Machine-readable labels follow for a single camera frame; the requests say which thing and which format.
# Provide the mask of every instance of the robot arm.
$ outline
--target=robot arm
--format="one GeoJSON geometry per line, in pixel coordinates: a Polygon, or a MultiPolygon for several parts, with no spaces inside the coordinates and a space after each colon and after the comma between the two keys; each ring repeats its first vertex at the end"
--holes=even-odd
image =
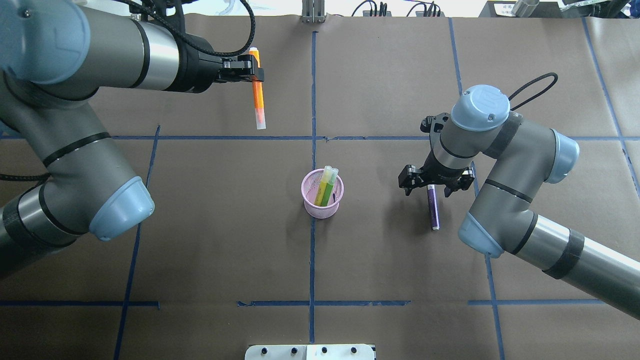
{"type": "Polygon", "coordinates": [[[84,233],[110,240],[153,213],[142,179],[87,103],[98,87],[198,93],[263,80],[252,55],[213,56],[204,39],[183,36],[200,50],[162,26],[69,0],[0,3],[0,121],[51,174],[0,208],[0,279],[84,233]]]}
{"type": "Polygon", "coordinates": [[[495,158],[460,227],[460,239],[493,258],[506,250],[640,319],[640,263],[529,209],[542,183],[567,176],[578,144],[509,107],[500,90],[477,85],[451,114],[428,118],[423,129],[428,126],[431,133],[431,152],[422,168],[404,168],[400,187],[410,193],[429,183],[447,184],[455,191],[457,184],[473,180],[468,167],[478,153],[495,158]]]}

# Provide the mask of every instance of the purple marker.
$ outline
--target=purple marker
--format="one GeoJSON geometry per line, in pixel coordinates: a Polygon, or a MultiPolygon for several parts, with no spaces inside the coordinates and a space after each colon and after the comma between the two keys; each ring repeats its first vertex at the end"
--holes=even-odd
{"type": "Polygon", "coordinates": [[[438,199],[436,199],[436,186],[427,185],[427,196],[429,198],[429,212],[431,213],[431,228],[440,230],[440,216],[438,215],[438,199]]]}

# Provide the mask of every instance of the pink basket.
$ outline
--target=pink basket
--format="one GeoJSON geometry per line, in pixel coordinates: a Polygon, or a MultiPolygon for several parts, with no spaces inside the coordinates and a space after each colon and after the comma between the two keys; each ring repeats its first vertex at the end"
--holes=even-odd
{"type": "Polygon", "coordinates": [[[335,214],[335,212],[338,211],[340,200],[344,193],[342,179],[338,176],[335,181],[335,185],[333,186],[333,196],[329,199],[327,206],[314,205],[323,170],[323,168],[319,168],[308,173],[307,176],[305,176],[305,179],[302,180],[302,185],[300,186],[300,192],[302,193],[302,198],[305,200],[305,209],[307,209],[307,213],[318,219],[328,218],[335,214]]]}

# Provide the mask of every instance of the orange marker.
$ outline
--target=orange marker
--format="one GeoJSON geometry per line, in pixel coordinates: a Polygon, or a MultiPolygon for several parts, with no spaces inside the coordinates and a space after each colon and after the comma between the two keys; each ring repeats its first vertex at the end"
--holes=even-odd
{"type": "MultiPolygon", "coordinates": [[[[260,67],[260,52],[257,47],[249,48],[249,53],[258,61],[260,67]]],[[[267,123],[264,121],[264,98],[262,97],[262,83],[260,81],[253,82],[253,104],[255,105],[255,127],[266,129],[267,123]]]]}

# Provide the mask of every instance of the clear plastic cup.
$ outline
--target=clear plastic cup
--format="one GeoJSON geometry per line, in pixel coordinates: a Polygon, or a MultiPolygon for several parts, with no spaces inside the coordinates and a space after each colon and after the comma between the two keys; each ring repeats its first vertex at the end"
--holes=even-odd
{"type": "Polygon", "coordinates": [[[329,199],[327,206],[314,205],[323,170],[323,168],[319,168],[308,173],[304,180],[302,180],[302,185],[300,186],[300,192],[302,193],[302,199],[305,201],[307,213],[317,219],[328,218],[335,214],[335,212],[338,211],[340,200],[344,193],[344,185],[342,184],[340,175],[338,175],[335,180],[335,185],[333,186],[333,196],[329,199]]]}

